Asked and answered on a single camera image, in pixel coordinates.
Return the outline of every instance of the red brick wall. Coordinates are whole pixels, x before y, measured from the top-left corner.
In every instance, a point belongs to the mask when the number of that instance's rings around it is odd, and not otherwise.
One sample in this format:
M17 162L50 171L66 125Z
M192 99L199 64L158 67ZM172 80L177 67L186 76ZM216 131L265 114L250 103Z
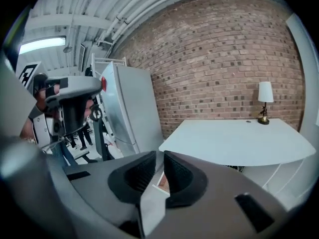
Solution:
M184 119L255 118L258 83L271 81L270 117L298 128L304 79L272 0L183 0L136 29L112 55L150 70L164 137Z

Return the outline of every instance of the fluorescent light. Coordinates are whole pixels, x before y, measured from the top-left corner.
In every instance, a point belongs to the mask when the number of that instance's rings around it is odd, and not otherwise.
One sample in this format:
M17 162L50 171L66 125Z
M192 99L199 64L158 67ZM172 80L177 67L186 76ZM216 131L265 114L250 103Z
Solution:
M39 41L34 41L34 42L21 45L19 54L23 54L32 50L38 50L38 49L43 49L48 47L55 47L55 46L64 46L64 45L65 45L65 37L39 40Z

